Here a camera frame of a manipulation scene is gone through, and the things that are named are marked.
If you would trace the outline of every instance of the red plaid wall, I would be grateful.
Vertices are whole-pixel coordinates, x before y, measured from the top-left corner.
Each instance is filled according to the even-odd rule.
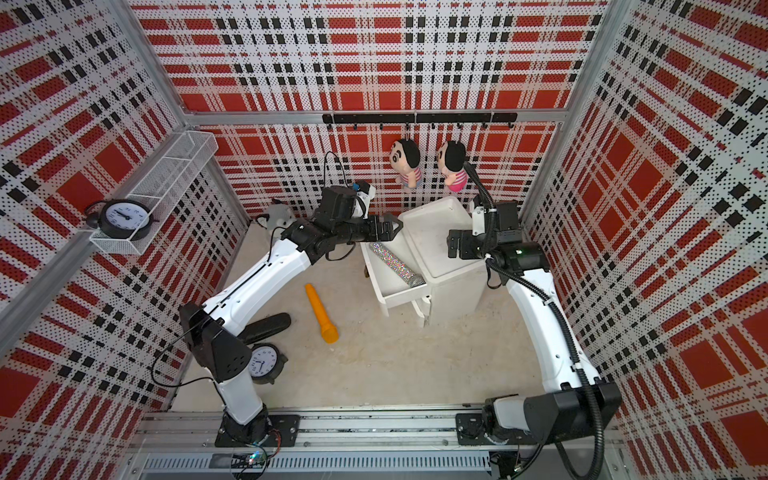
[[[1,309],[175,121],[101,3],[4,4],[0,58]]]
[[[768,475],[768,2],[635,2],[535,207],[648,478]]]
[[[141,257],[95,254],[0,362],[0,477],[110,478],[147,410],[178,308],[214,294],[243,234],[203,172]],[[178,380],[187,349],[157,369]]]
[[[602,2],[130,0],[190,111],[561,108]]]
[[[547,151],[555,125],[548,123],[507,126],[465,124],[333,127],[324,125],[217,125],[204,130],[216,134],[216,159],[251,216],[277,198],[300,216],[317,207],[323,185],[323,158],[336,152],[347,177],[367,180],[378,190],[373,213],[398,214],[451,194],[437,169],[436,152],[447,140],[460,140],[480,178],[499,200],[522,202]],[[422,152],[424,184],[408,190],[389,165],[392,142],[409,135]],[[329,155],[328,185],[341,184],[341,167]],[[468,203],[476,189],[459,192]]]
[[[0,308],[175,127],[108,5],[0,8]],[[142,257],[94,255],[0,359],[0,478],[110,478],[169,392],[148,367],[243,233],[205,173]],[[184,351],[159,362],[180,375]]]

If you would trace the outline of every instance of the wire mesh basket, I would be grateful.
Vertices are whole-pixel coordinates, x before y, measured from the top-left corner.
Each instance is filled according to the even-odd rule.
[[[218,150],[216,138],[209,132],[185,131],[174,136],[176,140],[157,164],[125,197],[150,209],[152,223],[149,233],[133,240],[138,229],[126,239],[111,238],[101,230],[96,230],[91,234],[91,242],[102,252],[120,255],[144,253],[192,180]]]

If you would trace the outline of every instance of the black mounting plate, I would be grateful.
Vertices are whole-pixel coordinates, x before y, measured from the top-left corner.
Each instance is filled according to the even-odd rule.
[[[514,436],[506,443],[494,443],[485,436],[480,413],[457,413],[456,436],[459,445],[537,445],[536,441],[522,430],[514,430]]]
[[[296,444],[296,436],[299,435],[299,419],[298,415],[270,415],[270,423],[272,429],[280,432],[280,447],[293,447]],[[243,447],[247,446],[241,442],[232,440],[232,438],[226,433],[221,432],[219,428],[219,434],[216,437],[214,443],[216,447]],[[275,435],[270,435],[266,438],[266,441],[261,444],[263,447],[277,447],[277,438]]]

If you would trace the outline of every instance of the glittery tube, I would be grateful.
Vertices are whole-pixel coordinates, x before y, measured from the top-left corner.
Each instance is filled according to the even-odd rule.
[[[426,283],[421,275],[409,269],[402,260],[396,257],[394,253],[390,252],[389,249],[384,247],[380,242],[371,243],[370,246],[371,251],[375,253],[378,258],[382,259],[389,268],[394,270],[409,287],[413,288],[414,286],[424,285],[424,283]]]

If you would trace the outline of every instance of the white robot arm segment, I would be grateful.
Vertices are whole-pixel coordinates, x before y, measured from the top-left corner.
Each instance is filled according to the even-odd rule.
[[[272,246],[272,256],[265,255],[234,283],[203,304],[205,313],[223,319],[224,329],[237,336],[272,295],[299,273],[310,268],[306,252],[288,240]]]
[[[554,292],[554,279],[552,274],[543,269],[528,270],[523,278],[550,294],[562,312],[563,308]],[[533,341],[536,358],[541,368],[541,383],[545,392],[559,392],[567,383],[571,388],[581,386],[576,372],[571,368],[573,362],[568,354],[565,338],[560,331],[558,321],[552,311],[544,305],[537,295],[517,282],[508,282],[507,291],[515,303],[518,304],[523,316],[525,326],[528,327],[528,335]],[[571,326],[568,326],[571,336],[574,336]],[[600,377],[598,371],[589,363],[581,347],[578,346],[579,361],[581,362],[590,384],[594,385],[595,377]]]

